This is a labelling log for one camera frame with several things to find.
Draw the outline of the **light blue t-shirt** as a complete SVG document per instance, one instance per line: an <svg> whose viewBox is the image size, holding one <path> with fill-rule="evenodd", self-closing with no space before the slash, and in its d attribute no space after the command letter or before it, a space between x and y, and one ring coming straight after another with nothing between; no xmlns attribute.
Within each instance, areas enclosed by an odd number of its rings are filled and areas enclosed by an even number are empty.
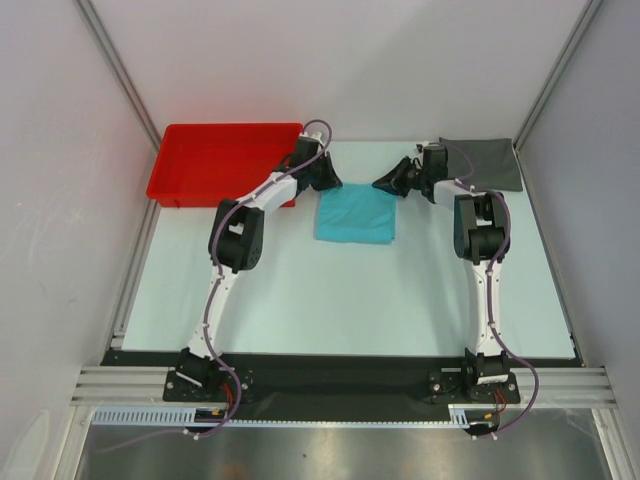
<svg viewBox="0 0 640 480"><path fill-rule="evenodd" d="M397 198L370 184L323 191L314 238L331 243L389 245L395 239Z"/></svg>

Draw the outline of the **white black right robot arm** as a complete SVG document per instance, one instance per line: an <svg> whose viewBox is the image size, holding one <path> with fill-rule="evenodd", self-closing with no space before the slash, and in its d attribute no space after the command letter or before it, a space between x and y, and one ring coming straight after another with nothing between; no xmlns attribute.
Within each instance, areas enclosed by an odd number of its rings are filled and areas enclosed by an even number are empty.
<svg viewBox="0 0 640 480"><path fill-rule="evenodd" d="M462 150L445 140L416 146L416 157L406 156L375 180L375 189L405 198L419 192L431 204L448 209L453 217L453 249L462 261L469 287L470 336L460 383L473 401L484 401L497 385L508 381L508 352L502 339L500 278L511 243L511 217L504 195L481 189L467 175L449 172L449 151Z"/></svg>

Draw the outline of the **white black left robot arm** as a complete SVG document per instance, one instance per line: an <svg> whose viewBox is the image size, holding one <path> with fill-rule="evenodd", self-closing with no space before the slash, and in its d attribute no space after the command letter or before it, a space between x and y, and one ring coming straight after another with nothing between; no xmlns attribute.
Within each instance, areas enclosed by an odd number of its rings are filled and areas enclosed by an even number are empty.
<svg viewBox="0 0 640 480"><path fill-rule="evenodd" d="M342 185L328 151L331 139L330 133L301 132L293 152L266 180L248 194L218 205L208 244L212 275L202 319L175 367L176 375L197 398L214 397L230 373L216 351L216 335L234 284L261 258L267 217L307 188L320 192Z"/></svg>

